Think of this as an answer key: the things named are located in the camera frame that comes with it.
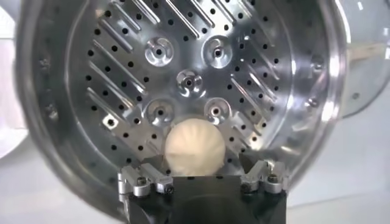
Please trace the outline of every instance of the reflective metal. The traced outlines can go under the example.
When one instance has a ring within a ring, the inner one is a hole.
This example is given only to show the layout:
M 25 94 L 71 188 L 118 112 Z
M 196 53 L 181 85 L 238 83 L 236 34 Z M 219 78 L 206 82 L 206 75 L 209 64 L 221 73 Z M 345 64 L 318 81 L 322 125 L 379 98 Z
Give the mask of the reflective metal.
M 63 182 L 120 217 L 116 173 L 163 154 L 172 125 L 214 123 L 217 174 L 240 153 L 297 183 L 332 130 L 346 74 L 333 1 L 25 1 L 18 91 L 31 135 Z

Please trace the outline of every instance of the white dumpling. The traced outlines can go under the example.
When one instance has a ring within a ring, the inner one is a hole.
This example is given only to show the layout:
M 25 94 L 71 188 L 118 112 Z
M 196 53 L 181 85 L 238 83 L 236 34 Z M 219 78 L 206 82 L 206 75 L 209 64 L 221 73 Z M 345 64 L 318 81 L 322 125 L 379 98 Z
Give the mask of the white dumpling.
M 165 158 L 175 175 L 215 174 L 224 165 L 224 138 L 208 121 L 185 120 L 169 133 L 165 144 Z

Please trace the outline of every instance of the mounting hole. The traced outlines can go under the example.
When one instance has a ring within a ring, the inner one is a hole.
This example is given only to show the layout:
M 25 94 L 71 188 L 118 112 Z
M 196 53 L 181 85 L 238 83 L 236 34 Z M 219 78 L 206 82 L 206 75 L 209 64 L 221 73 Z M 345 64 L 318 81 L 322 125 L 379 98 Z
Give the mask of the mounting hole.
M 112 120 L 112 119 L 109 119 L 108 121 L 107 121 L 107 123 L 108 123 L 108 125 L 109 126 L 114 126 L 114 120 Z
M 104 12 L 105 17 L 111 17 L 111 11 L 107 10 Z

